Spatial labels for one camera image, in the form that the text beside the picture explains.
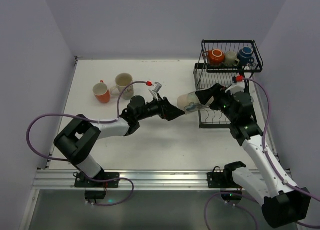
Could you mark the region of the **tall floral white mug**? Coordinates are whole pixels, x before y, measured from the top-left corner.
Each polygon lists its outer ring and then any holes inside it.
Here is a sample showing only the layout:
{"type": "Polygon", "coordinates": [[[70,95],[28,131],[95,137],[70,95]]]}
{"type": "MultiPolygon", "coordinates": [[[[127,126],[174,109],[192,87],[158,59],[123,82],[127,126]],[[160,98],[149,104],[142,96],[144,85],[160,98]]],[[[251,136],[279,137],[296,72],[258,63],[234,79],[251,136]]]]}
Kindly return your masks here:
{"type": "Polygon", "coordinates": [[[199,110],[203,110],[206,107],[209,107],[213,102],[213,97],[209,99],[206,104],[201,104],[199,101],[196,92],[191,92],[188,94],[184,94],[178,97],[177,99],[177,107],[185,112],[185,114],[191,114],[199,110]]]}

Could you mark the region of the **cream floral mug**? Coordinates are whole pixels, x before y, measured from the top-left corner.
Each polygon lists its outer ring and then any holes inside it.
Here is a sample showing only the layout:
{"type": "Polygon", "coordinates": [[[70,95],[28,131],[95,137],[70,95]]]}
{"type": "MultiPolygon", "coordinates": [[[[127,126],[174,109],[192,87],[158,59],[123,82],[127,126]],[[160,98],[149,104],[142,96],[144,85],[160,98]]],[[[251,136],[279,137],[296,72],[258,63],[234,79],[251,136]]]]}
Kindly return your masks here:
{"type": "MultiPolygon", "coordinates": [[[[115,86],[110,89],[111,95],[119,95],[122,91],[133,82],[133,77],[129,73],[121,73],[115,78],[115,86]]],[[[121,97],[130,100],[134,95],[134,86],[129,86],[121,97]]]]}

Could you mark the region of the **salmon orange mug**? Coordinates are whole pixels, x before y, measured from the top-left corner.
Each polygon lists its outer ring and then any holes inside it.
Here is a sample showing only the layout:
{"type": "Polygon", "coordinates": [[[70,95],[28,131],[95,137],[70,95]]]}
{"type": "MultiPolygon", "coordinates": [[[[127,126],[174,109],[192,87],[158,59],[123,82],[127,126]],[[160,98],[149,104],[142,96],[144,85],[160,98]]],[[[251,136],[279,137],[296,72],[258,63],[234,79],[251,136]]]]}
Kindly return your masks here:
{"type": "Polygon", "coordinates": [[[101,80],[97,83],[93,89],[93,94],[95,95],[96,99],[103,104],[106,104],[110,101],[111,95],[108,86],[101,80]]]}

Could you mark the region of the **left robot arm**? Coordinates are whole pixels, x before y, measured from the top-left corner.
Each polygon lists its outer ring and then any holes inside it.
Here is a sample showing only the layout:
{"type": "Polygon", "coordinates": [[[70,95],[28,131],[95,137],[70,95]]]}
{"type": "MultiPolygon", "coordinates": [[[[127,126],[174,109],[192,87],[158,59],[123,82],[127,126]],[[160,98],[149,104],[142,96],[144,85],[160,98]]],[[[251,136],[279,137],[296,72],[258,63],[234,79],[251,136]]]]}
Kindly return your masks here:
{"type": "Polygon", "coordinates": [[[131,98],[127,108],[119,119],[113,123],[91,123],[81,120],[79,114],[67,124],[56,136],[54,145],[78,170],[90,180],[105,179],[104,170],[90,154],[98,139],[112,136],[129,136],[140,127],[140,120],[158,115],[171,121],[184,115],[185,112],[172,105],[166,97],[158,97],[151,102],[145,102],[140,96],[131,98]]]}

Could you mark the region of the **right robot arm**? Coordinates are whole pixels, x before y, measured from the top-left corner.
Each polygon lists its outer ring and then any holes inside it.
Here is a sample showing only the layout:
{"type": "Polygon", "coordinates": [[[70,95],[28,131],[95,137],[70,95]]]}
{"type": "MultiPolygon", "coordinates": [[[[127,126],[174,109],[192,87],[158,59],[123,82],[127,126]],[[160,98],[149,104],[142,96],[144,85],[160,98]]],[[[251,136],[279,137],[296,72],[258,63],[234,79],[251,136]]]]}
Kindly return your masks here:
{"type": "Polygon", "coordinates": [[[264,134],[253,117],[255,111],[250,94],[240,86],[226,88],[216,83],[209,89],[196,91],[195,95],[202,105],[211,101],[210,109],[221,111],[230,120],[232,136],[263,177],[260,180],[238,161],[225,165],[226,180],[245,188],[254,197],[271,227],[304,219],[311,201],[310,193],[307,188],[298,187],[265,143],[264,134]]]}

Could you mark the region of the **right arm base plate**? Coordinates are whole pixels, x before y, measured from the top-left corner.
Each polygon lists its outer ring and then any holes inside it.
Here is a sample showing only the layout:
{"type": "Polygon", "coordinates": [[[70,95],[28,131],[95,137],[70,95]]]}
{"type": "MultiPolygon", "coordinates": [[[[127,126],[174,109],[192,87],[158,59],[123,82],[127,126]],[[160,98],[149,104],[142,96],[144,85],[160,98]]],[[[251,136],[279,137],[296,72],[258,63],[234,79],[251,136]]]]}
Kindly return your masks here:
{"type": "Polygon", "coordinates": [[[206,175],[209,188],[240,188],[240,185],[236,184],[228,172],[225,173],[220,166],[215,166],[206,175]]]}

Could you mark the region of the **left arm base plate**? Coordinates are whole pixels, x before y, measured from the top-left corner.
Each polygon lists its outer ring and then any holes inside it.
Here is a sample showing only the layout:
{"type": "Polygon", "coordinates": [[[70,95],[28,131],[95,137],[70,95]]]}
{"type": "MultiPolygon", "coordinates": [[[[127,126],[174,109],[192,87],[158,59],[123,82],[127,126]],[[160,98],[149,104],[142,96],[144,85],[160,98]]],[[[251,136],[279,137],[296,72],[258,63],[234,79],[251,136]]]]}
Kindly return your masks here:
{"type": "Polygon", "coordinates": [[[117,188],[119,186],[119,172],[100,172],[93,180],[85,176],[83,172],[74,172],[75,187],[79,188],[117,188]]]}

